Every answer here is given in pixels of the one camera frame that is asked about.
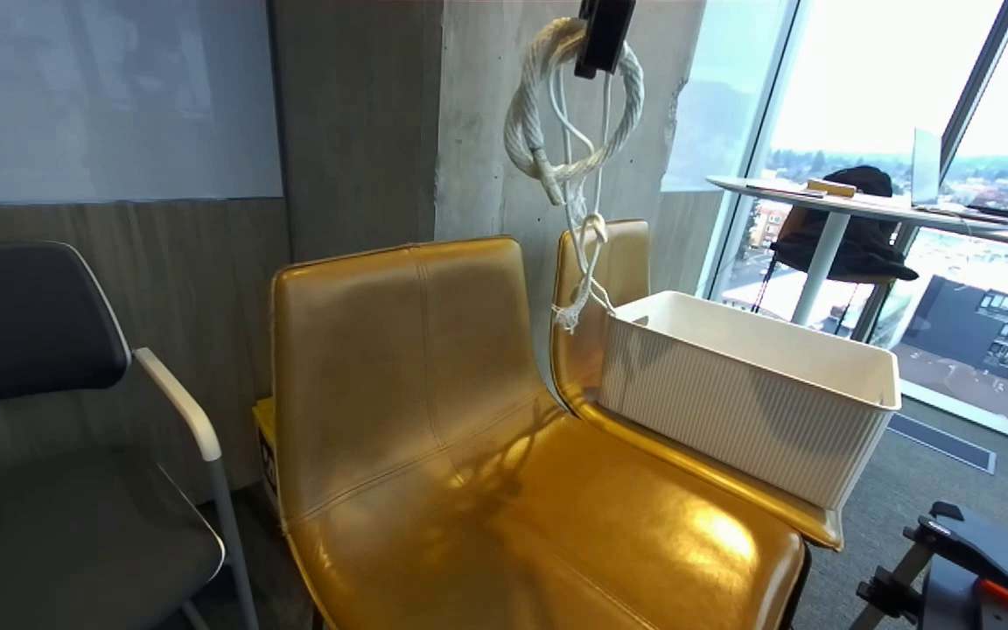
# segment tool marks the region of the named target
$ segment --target gray chair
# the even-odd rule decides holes
[[[155,626],[180,610],[198,618],[191,600],[227,561],[244,626],[258,626],[207,412],[149,346],[130,352],[100,279],[72,246],[0,246],[0,399],[109,390],[130,365],[139,365],[191,425],[223,538],[145,449],[59,449],[6,467],[0,626]]]

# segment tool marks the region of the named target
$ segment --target white table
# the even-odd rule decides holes
[[[761,177],[711,177],[718,188],[737,195],[757,195],[757,199],[779,199],[779,203],[801,203],[807,209],[827,209],[827,224],[821,233],[821,246],[809,264],[807,287],[797,293],[797,304],[790,310],[790,322],[807,325],[816,304],[816,293],[823,290],[830,276],[830,264],[845,246],[851,216],[884,216],[911,226],[936,226],[936,230],[957,230],[972,233],[984,243],[1008,243],[1008,220],[984,220],[979,213],[936,213],[936,209],[915,209],[908,199],[897,195],[813,195],[801,185],[789,182],[761,182]]]

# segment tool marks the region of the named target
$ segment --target gold chair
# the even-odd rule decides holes
[[[627,304],[652,293],[652,233],[648,220],[615,220],[608,224],[608,243],[597,268],[599,283],[608,290],[613,304]],[[556,304],[571,304],[578,287],[578,259],[573,243],[564,230],[556,247]],[[823,512],[809,499],[797,499],[744,468],[731,468],[718,460],[706,460],[692,453],[692,436],[685,434],[660,434],[639,419],[627,419],[599,404],[601,384],[601,358],[606,358],[606,331],[608,315],[599,304],[589,304],[578,318],[573,331],[564,331],[554,325],[549,331],[549,365],[554,365],[554,390],[571,406],[573,415],[597,419],[606,432],[620,434],[625,440],[633,440],[660,460],[724,488],[729,492],[740,492],[753,499],[757,506],[779,516],[789,523],[797,537],[807,537],[816,546],[845,546],[845,524],[841,516]]]
[[[573,419],[507,237],[272,279],[279,517],[333,626],[786,626],[807,541]]]

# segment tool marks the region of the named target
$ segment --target floor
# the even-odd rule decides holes
[[[905,415],[993,453],[993,472],[953,460],[911,434],[885,432],[848,503],[848,546],[841,553],[813,553],[813,573],[796,612],[797,630],[851,626],[851,618],[862,612],[862,600],[853,594],[859,582],[870,582],[877,568],[897,568],[897,561],[908,553],[905,527],[915,524],[930,499],[953,499],[1008,527],[1008,436],[911,399]],[[263,489],[239,492],[239,517],[257,573],[263,626],[313,626],[313,605],[295,573],[291,553],[278,537]],[[200,594],[200,612],[209,626],[239,626],[227,586],[207,589]]]

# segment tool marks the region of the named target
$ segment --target white plastic bin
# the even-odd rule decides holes
[[[901,378],[891,349],[666,290],[615,308],[601,406],[841,512]]]

